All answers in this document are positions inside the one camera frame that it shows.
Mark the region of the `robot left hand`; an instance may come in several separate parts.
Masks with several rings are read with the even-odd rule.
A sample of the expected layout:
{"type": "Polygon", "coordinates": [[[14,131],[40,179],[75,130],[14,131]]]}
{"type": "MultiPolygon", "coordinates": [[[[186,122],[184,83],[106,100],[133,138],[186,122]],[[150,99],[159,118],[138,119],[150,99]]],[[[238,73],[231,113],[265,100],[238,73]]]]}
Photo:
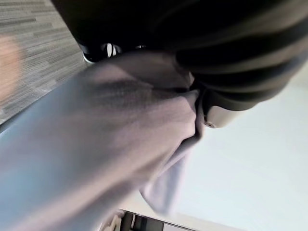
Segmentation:
{"type": "Polygon", "coordinates": [[[175,55],[205,92],[205,124],[226,126],[277,95],[308,60],[305,0],[55,0],[95,63],[133,50],[175,55]]]}

